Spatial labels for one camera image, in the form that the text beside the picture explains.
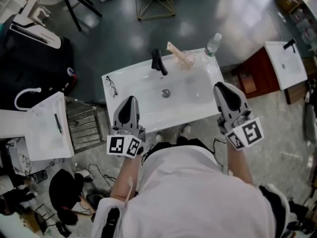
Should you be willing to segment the person's black trousers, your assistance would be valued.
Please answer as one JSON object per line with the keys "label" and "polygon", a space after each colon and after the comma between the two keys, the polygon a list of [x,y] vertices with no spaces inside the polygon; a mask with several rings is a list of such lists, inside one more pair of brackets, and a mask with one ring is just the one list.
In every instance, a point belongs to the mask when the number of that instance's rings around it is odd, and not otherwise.
{"label": "person's black trousers", "polygon": [[143,155],[143,161],[145,161],[151,154],[154,152],[165,149],[165,148],[170,148],[170,147],[177,147],[177,146],[185,146],[185,145],[193,145],[193,146],[199,146],[202,148],[207,149],[209,152],[211,152],[214,155],[214,152],[210,150],[203,142],[201,142],[199,139],[194,138],[194,139],[187,139],[184,136],[179,136],[177,138],[177,141],[175,144],[171,144],[169,142],[157,142],[155,146],[152,146],[149,148],[149,150]]}

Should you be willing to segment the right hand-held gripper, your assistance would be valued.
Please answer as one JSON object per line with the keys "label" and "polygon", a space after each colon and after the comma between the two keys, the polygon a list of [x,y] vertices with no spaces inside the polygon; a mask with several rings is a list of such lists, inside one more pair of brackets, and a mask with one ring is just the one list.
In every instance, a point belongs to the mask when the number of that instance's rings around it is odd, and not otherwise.
{"label": "right hand-held gripper", "polygon": [[250,112],[245,94],[230,83],[218,82],[213,94],[220,117],[220,132],[236,150],[248,148],[264,138],[261,121]]}

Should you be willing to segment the clear glass cup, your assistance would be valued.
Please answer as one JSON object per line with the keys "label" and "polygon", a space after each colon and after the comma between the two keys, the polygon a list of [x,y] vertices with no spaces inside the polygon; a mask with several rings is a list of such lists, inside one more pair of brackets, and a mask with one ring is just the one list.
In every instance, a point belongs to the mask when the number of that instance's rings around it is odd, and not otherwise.
{"label": "clear glass cup", "polygon": [[187,61],[184,62],[183,60],[178,59],[180,66],[181,66],[181,69],[190,70],[195,63],[196,57],[190,51],[182,51],[182,54],[184,55],[184,57],[186,58]]}

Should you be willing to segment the person's white shirt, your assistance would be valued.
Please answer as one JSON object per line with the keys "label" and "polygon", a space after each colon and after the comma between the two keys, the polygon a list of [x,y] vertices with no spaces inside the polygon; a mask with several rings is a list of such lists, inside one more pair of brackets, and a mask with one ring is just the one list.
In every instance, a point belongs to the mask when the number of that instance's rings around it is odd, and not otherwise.
{"label": "person's white shirt", "polygon": [[99,202],[91,238],[280,238],[290,208],[273,185],[223,174],[199,146],[154,151],[138,194]]}

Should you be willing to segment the white u-shaped pipe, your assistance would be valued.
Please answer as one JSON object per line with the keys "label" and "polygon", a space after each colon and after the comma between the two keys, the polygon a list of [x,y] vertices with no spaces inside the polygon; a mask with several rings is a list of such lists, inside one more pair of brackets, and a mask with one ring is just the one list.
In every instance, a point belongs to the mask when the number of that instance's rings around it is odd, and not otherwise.
{"label": "white u-shaped pipe", "polygon": [[14,107],[18,110],[18,111],[22,111],[22,112],[26,112],[29,111],[30,108],[28,107],[28,104],[25,104],[25,100],[23,99],[25,97],[26,94],[30,94],[30,93],[41,93],[42,89],[41,87],[38,88],[26,88],[21,90],[14,99]]}

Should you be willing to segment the grey metal grille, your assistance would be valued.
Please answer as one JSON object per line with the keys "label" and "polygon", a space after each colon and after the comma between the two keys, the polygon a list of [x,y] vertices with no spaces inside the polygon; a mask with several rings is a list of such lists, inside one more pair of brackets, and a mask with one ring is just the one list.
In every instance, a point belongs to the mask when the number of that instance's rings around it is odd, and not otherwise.
{"label": "grey metal grille", "polygon": [[98,116],[102,105],[64,97],[66,118],[75,154],[98,147],[105,143]]}

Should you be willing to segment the white rectangular sink basin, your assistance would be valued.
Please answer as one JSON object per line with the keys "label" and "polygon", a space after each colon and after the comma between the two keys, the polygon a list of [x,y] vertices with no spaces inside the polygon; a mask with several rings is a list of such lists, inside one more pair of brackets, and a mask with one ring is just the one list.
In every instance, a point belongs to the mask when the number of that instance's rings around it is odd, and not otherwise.
{"label": "white rectangular sink basin", "polygon": [[[54,113],[58,116],[63,135],[59,133]],[[26,112],[25,140],[31,161],[74,156],[62,92],[56,92]]]}

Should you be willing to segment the brown wooden sink cabinet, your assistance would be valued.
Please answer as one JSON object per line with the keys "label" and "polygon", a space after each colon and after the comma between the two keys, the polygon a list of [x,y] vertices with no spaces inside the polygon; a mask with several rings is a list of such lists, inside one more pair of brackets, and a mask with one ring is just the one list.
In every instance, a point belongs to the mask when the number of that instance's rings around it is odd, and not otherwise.
{"label": "brown wooden sink cabinet", "polygon": [[277,75],[264,47],[232,70],[246,98],[281,91]]}

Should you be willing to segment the person's right forearm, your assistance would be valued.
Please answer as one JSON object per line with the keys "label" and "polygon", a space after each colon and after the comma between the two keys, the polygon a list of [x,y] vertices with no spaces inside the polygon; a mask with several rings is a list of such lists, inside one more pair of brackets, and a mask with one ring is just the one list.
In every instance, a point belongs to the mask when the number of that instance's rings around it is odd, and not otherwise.
{"label": "person's right forearm", "polygon": [[229,141],[227,141],[227,164],[235,177],[253,185],[244,150],[236,150]]}

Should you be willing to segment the white curved panel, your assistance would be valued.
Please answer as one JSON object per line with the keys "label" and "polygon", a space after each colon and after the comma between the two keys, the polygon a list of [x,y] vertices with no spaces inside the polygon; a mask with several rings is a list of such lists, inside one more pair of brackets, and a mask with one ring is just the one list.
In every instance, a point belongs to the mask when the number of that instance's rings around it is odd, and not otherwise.
{"label": "white curved panel", "polygon": [[45,45],[50,46],[54,49],[59,49],[61,47],[60,37],[41,25],[35,24],[26,27],[11,23],[10,30],[38,42],[44,43]]}

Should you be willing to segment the black-rimmed eyeglasses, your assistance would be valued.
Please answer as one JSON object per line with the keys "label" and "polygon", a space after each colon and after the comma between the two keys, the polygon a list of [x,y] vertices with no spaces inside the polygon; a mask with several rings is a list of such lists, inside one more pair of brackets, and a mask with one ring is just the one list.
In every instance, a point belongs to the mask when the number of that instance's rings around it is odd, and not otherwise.
{"label": "black-rimmed eyeglasses", "polygon": [[109,92],[110,92],[110,95],[115,98],[116,96],[118,96],[118,92],[116,90],[116,87],[114,85],[114,82],[110,79],[109,76],[106,76],[105,78],[105,84],[106,86],[109,88]]}

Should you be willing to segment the black bin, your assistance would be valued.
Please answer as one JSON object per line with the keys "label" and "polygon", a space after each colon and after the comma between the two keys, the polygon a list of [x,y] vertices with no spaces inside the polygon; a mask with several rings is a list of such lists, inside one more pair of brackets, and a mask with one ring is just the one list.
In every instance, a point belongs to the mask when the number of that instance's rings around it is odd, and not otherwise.
{"label": "black bin", "polygon": [[21,14],[0,23],[0,109],[15,111],[15,96],[26,88],[42,89],[41,93],[25,95],[29,108],[58,91],[69,94],[77,79],[70,40],[58,36],[61,47],[54,49],[10,30],[11,23],[26,27],[36,24]]}

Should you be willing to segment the curved black faucet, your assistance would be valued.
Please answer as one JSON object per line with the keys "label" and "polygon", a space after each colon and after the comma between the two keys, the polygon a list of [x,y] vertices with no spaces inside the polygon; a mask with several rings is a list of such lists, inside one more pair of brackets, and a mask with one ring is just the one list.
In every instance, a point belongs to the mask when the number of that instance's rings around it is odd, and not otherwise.
{"label": "curved black faucet", "polygon": [[161,53],[159,49],[153,49],[152,55],[152,65],[151,68],[160,71],[163,76],[168,75],[168,72],[162,62]]}

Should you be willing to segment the thin black bar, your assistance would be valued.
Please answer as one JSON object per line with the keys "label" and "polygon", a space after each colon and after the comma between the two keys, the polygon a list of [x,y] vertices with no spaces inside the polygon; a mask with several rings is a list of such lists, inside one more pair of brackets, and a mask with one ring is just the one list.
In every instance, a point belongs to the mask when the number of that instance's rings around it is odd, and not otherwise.
{"label": "thin black bar", "polygon": [[58,116],[57,116],[56,113],[54,113],[54,118],[55,118],[55,121],[56,121],[57,128],[58,128],[58,130],[59,130],[59,133],[60,133],[61,135],[63,135],[62,127],[61,127],[61,124],[60,124],[60,122],[59,122],[59,119],[58,119]]}

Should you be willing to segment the clear plastic water bottle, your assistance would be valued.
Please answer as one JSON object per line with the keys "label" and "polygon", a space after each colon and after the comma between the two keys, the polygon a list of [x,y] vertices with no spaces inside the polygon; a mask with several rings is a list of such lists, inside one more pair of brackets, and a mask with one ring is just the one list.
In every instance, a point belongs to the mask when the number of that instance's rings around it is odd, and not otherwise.
{"label": "clear plastic water bottle", "polygon": [[222,35],[220,33],[215,33],[215,35],[209,39],[205,47],[205,55],[209,59],[214,57],[215,53],[218,51],[221,45]]}

